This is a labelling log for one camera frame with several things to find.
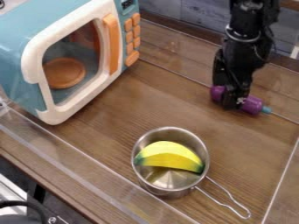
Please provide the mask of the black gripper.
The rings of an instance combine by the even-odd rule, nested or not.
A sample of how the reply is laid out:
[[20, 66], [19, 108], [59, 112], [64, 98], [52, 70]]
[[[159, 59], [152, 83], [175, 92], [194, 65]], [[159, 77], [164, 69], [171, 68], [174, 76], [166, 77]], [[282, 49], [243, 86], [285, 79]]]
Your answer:
[[253, 74], [267, 63], [273, 44], [271, 38], [261, 38], [254, 43], [225, 38], [214, 59], [212, 85], [227, 85], [221, 98], [221, 104], [226, 110], [241, 109], [246, 103]]

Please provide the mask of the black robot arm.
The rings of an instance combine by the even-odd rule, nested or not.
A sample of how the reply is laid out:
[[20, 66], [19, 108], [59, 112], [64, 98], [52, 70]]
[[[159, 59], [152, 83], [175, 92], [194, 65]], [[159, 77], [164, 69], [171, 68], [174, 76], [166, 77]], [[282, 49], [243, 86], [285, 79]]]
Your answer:
[[211, 99], [226, 110], [243, 110], [251, 115], [271, 110], [250, 94], [254, 72], [269, 62], [278, 21], [279, 0], [230, 0], [231, 19], [226, 38], [212, 65]]

